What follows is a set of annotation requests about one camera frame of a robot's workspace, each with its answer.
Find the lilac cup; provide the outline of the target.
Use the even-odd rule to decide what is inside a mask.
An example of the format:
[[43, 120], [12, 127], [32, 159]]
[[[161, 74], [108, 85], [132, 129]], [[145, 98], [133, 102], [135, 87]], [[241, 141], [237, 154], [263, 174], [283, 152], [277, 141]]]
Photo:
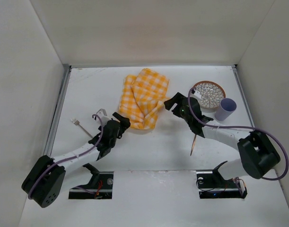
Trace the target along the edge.
[[224, 121], [227, 119], [237, 108], [237, 104], [233, 99], [224, 98], [221, 100], [215, 112], [217, 121]]

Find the floral patterned plate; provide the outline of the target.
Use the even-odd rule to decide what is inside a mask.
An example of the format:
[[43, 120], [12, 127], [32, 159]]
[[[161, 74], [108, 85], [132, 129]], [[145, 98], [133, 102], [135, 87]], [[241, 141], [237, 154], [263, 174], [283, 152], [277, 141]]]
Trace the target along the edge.
[[193, 88], [196, 87], [201, 93], [201, 100], [198, 103], [201, 108], [204, 109], [217, 109], [222, 99], [226, 98], [224, 89], [215, 82], [212, 81], [200, 81], [196, 83]]

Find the yellow checkered cloth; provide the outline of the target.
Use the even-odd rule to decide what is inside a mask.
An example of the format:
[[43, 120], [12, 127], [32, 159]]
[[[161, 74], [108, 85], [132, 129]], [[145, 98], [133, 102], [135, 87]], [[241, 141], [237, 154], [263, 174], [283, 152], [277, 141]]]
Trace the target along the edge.
[[137, 130], [152, 130], [158, 113], [164, 107], [169, 79], [145, 68], [136, 75], [127, 75], [119, 103], [121, 115], [130, 119], [131, 127]]

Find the silver copper fork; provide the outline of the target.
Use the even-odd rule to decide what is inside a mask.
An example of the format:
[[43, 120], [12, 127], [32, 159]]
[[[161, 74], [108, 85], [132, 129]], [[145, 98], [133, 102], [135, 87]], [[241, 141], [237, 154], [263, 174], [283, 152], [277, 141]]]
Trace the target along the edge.
[[90, 138], [93, 138], [93, 136], [80, 124], [80, 121], [76, 118], [71, 118], [71, 121], [74, 125], [80, 127]]

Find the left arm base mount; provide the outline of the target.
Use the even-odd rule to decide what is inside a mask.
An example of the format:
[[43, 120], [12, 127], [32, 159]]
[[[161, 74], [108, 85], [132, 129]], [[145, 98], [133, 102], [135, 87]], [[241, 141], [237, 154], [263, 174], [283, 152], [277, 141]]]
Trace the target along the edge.
[[113, 195], [114, 172], [101, 172], [91, 164], [85, 164], [81, 170], [91, 174], [87, 184], [78, 185], [69, 190], [69, 200], [110, 200]]

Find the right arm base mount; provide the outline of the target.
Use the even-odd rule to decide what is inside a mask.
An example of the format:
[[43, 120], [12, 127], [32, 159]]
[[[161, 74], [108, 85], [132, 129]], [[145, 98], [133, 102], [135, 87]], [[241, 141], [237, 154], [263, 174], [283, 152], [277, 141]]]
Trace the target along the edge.
[[247, 187], [243, 179], [231, 178], [225, 180], [219, 173], [222, 162], [214, 169], [199, 170], [196, 172], [196, 186], [200, 199], [245, 199]]

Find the copper spoon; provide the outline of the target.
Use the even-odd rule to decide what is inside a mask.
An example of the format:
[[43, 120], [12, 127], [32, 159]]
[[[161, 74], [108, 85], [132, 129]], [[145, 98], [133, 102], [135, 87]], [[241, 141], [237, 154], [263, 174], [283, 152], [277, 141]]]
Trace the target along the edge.
[[193, 142], [192, 142], [192, 147], [191, 147], [191, 151], [190, 151], [190, 156], [192, 156], [192, 154], [193, 154], [193, 150], [194, 150], [195, 143], [196, 143], [196, 138], [197, 138], [197, 135], [195, 134], [195, 135], [194, 135], [194, 138], [193, 138]]

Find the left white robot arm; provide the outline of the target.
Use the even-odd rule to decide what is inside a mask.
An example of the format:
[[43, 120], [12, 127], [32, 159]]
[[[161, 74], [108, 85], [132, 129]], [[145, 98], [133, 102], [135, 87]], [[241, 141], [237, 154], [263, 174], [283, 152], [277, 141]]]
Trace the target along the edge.
[[104, 109], [92, 118], [100, 124], [96, 136], [64, 155], [41, 156], [22, 182], [22, 190], [41, 208], [51, 205], [65, 190], [95, 185], [99, 171], [92, 164], [108, 155], [131, 125], [129, 118], [117, 112], [109, 117]]

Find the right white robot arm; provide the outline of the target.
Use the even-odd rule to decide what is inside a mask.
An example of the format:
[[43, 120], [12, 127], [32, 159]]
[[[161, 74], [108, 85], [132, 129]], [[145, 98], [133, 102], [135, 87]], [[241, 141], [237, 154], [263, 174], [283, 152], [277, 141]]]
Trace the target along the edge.
[[220, 124], [203, 115], [199, 102], [193, 97], [176, 93], [164, 105], [175, 116], [184, 119], [194, 134], [216, 140], [239, 153], [239, 159], [224, 161], [212, 170], [220, 179], [229, 180], [244, 175], [261, 179], [280, 162], [278, 152], [264, 132], [249, 127], [241, 130]]

